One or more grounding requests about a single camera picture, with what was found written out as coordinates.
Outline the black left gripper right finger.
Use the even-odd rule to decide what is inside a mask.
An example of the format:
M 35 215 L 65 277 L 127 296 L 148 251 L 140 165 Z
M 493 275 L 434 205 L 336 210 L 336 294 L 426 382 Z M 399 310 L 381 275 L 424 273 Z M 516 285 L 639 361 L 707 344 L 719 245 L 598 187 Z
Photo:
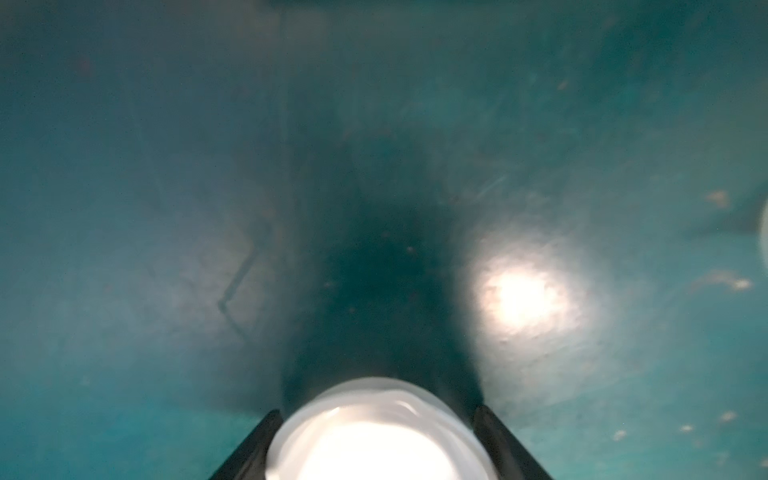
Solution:
M 499 479 L 552 480 L 551 475 L 487 405 L 482 404 L 475 410 L 472 428 Z

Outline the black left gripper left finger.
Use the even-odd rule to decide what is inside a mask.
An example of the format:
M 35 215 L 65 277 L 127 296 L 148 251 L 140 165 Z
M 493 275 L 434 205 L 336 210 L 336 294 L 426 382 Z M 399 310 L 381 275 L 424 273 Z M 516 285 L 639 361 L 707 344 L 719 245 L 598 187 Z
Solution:
M 278 409 L 268 412 L 209 479 L 265 480 L 267 453 L 282 424 Z

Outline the white mortar bowl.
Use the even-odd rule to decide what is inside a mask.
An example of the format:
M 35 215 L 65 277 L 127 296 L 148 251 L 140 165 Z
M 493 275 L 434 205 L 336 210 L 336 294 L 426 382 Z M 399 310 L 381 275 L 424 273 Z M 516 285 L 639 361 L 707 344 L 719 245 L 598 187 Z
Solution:
M 384 377 L 334 386 L 290 415 L 266 455 L 268 479 L 462 479 L 499 474 L 480 441 L 426 389 Z

